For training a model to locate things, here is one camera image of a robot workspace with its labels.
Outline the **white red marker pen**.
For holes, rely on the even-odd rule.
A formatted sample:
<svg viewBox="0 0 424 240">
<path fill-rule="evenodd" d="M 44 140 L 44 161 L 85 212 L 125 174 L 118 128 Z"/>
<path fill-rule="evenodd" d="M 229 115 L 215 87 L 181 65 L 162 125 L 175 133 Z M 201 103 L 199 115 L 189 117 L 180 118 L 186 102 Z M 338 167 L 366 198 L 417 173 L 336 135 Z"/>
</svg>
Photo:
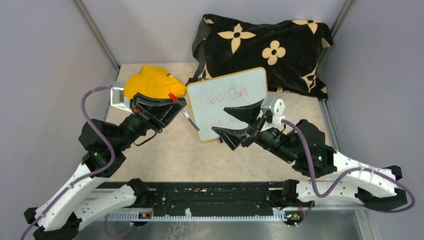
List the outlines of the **white red marker pen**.
<svg viewBox="0 0 424 240">
<path fill-rule="evenodd" d="M 197 124 L 195 123 L 195 121 L 191 118 L 191 116 L 188 114 L 188 112 L 185 110 L 185 109 L 182 109 L 181 111 L 180 111 L 184 116 L 185 116 L 185 118 L 188 120 L 188 122 L 192 125 L 192 127 L 197 131 L 197 132 L 199 132 L 200 131 L 200 128 L 197 126 Z"/>
</svg>

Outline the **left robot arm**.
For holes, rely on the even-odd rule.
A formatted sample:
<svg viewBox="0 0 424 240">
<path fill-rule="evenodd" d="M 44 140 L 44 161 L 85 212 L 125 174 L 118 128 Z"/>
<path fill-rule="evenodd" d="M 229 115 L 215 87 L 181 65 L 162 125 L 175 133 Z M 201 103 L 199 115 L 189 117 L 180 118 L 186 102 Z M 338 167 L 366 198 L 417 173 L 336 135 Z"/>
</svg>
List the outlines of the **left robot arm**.
<svg viewBox="0 0 424 240">
<path fill-rule="evenodd" d="M 44 205 L 30 207 L 24 217 L 36 240 L 72 240 L 96 219 L 125 207 L 151 207 L 153 195 L 139 178 L 118 190 L 84 202 L 126 160 L 124 151 L 149 130 L 159 134 L 186 106 L 184 98 L 155 99 L 137 93 L 130 114 L 114 124 L 88 118 L 79 141 L 87 153 L 72 177 Z"/>
</svg>

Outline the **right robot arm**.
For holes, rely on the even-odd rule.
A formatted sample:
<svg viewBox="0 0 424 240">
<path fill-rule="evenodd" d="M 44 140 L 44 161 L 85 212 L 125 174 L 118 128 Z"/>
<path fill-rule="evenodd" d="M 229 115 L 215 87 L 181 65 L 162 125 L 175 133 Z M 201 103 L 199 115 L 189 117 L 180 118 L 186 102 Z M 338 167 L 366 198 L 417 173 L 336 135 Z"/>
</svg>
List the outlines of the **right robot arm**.
<svg viewBox="0 0 424 240">
<path fill-rule="evenodd" d="M 246 128 L 214 126 L 212 130 L 232 150 L 256 144 L 307 177 L 282 183 L 275 207 L 311 206 L 317 200 L 350 202 L 383 213 L 399 213 L 415 204 L 410 190 L 400 183 L 397 165 L 378 168 L 348 157 L 326 144 L 325 134 L 308 120 L 285 119 L 285 103 L 275 96 L 246 106 L 226 107 Z"/>
</svg>

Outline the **red marker cap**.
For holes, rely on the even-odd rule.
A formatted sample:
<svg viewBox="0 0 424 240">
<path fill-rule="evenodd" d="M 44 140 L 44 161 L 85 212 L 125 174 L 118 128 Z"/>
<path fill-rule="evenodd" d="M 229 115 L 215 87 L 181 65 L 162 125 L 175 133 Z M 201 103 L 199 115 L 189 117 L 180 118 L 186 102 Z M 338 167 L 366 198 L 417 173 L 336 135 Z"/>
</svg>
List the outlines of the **red marker cap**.
<svg viewBox="0 0 424 240">
<path fill-rule="evenodd" d="M 173 93 L 169 93 L 168 96 L 173 102 L 177 102 L 179 100 Z"/>
</svg>

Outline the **yellow-framed whiteboard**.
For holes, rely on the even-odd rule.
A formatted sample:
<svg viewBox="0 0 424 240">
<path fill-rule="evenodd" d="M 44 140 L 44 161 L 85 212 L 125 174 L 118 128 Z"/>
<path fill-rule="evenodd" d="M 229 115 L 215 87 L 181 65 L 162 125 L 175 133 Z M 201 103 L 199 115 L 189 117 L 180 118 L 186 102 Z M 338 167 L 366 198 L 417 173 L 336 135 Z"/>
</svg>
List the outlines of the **yellow-framed whiteboard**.
<svg viewBox="0 0 424 240">
<path fill-rule="evenodd" d="M 246 123 L 230 116 L 224 108 L 254 104 L 262 100 L 267 92 L 267 74 L 263 67 L 190 83 L 187 93 L 194 121 L 199 127 L 200 141 L 218 138 L 212 127 L 246 128 Z"/>
</svg>

